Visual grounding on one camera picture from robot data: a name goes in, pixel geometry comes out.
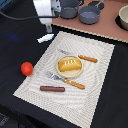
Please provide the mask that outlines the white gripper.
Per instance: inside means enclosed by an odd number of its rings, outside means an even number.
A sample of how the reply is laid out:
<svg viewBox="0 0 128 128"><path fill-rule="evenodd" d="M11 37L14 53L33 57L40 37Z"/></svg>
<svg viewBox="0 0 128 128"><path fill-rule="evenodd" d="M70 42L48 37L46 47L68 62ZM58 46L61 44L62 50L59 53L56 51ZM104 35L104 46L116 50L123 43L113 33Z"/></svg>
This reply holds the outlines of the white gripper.
<svg viewBox="0 0 128 128"><path fill-rule="evenodd" d="M52 32L52 19L61 12L60 0L33 0L37 15L48 33Z"/></svg>

